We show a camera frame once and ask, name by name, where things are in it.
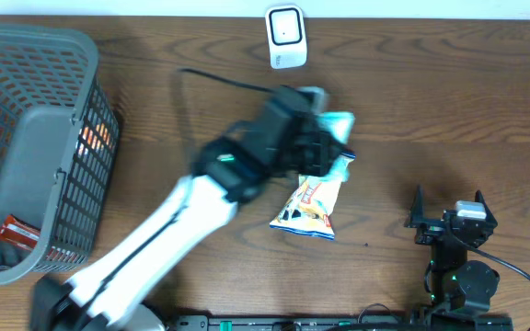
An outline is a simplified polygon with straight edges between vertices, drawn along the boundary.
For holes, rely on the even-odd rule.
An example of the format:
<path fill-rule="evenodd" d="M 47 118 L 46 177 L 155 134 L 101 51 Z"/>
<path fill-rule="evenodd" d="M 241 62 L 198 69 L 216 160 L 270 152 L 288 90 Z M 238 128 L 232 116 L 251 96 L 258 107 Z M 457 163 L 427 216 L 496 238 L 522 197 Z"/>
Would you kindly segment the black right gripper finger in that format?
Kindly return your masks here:
<path fill-rule="evenodd" d="M 407 225 L 420 225 L 424 221 L 423 193 L 421 185 L 416 187 L 414 199 L 409 211 Z"/>
<path fill-rule="evenodd" d="M 485 201 L 485 199 L 483 197 L 483 194 L 481 193 L 480 190 L 477 190 L 476 193 L 475 193 L 475 202 L 480 203 L 483 206 L 484 211 L 486 213 L 486 218 L 485 218 L 486 223 L 488 223 L 490 225 L 495 225 L 496 224 L 496 218 L 491 213 L 490 208 L 488 207 L 488 205 L 487 205 L 487 203 L 486 203 L 486 201 Z"/>

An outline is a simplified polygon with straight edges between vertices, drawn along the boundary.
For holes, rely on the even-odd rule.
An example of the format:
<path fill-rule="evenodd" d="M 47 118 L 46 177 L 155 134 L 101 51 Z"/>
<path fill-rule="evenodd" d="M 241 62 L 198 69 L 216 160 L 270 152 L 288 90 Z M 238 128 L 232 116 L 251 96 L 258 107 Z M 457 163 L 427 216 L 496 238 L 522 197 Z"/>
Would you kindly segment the yellow snack chip bag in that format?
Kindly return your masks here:
<path fill-rule="evenodd" d="M 330 215 L 342 183 L 349 178 L 348 166 L 355 158 L 353 153 L 342 153 L 323 177 L 300 175 L 298 188 L 270 222 L 270 228 L 333 240 Z"/>

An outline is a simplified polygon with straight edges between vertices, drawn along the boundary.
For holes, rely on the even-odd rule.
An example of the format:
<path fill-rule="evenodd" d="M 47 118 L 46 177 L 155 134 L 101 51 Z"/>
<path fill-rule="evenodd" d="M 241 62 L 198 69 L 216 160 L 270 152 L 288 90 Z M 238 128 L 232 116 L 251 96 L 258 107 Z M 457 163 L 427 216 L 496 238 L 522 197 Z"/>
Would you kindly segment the red orange snack bar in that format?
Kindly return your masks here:
<path fill-rule="evenodd" d="M 0 227 L 0 241 L 32 251 L 40 240 L 40 229 L 9 214 Z"/>

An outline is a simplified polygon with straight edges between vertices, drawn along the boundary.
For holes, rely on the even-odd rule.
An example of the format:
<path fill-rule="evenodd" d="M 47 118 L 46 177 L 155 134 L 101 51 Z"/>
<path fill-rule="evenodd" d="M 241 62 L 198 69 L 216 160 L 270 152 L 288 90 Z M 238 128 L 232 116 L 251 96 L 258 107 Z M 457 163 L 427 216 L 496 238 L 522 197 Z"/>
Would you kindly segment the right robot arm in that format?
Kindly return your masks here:
<path fill-rule="evenodd" d="M 405 226 L 416 230 L 417 245 L 428 245 L 432 252 L 424 276 L 432 304 L 419 311 L 426 325 L 474 324 L 489 311 L 500 275 L 489 265 L 468 259 L 467 253 L 483 245 L 497 225 L 479 191 L 472 201 L 460 200 L 436 219 L 424 214 L 423 191 L 416 188 Z"/>

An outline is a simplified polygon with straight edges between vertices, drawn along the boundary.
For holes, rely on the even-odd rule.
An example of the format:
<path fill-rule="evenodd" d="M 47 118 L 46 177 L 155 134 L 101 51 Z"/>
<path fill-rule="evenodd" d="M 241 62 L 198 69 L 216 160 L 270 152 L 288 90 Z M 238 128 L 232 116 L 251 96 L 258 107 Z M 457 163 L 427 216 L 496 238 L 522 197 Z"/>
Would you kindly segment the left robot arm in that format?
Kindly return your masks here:
<path fill-rule="evenodd" d="M 342 178 L 354 117 L 329 112 L 320 87 L 271 91 L 254 120 L 207 143 L 164 202 L 107 255 L 65 283 L 33 290 L 29 329 L 163 330 L 143 303 L 155 285 L 206 236 L 228 224 L 273 177 L 287 172 Z"/>

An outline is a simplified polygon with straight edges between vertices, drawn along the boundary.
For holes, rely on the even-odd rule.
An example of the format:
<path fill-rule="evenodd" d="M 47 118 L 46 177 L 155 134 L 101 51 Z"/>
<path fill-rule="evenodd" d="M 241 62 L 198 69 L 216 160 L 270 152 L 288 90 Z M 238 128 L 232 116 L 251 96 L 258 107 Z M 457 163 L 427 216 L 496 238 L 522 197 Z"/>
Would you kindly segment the white barcode scanner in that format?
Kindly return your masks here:
<path fill-rule="evenodd" d="M 265 14 L 270 64 L 275 70 L 303 66 L 307 61 L 304 15 L 295 5 L 274 6 Z"/>

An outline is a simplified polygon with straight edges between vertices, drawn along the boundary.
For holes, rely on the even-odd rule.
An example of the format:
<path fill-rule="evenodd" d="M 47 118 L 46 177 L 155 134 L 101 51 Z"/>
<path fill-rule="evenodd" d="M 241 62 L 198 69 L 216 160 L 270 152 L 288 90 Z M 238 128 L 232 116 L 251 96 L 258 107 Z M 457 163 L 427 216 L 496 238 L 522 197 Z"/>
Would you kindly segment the grey plastic shopping basket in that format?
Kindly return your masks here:
<path fill-rule="evenodd" d="M 0 24 L 0 227 L 13 214 L 40 229 L 32 251 L 0 241 L 0 285 L 87 261 L 119 137 L 92 39 Z"/>

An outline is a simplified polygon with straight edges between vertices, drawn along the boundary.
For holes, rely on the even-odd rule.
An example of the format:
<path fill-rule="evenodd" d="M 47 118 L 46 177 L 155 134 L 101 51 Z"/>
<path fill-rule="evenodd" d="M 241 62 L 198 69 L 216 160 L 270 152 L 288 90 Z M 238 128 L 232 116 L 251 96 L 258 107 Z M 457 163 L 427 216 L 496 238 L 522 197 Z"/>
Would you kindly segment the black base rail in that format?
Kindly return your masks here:
<path fill-rule="evenodd" d="M 167 325 L 168 331 L 326 331 L 326 330 L 476 330 L 513 331 L 507 317 L 479 318 L 476 321 L 437 319 L 426 325 L 422 322 L 403 321 L 387 314 L 368 314 L 363 317 L 210 317 L 182 315 Z"/>

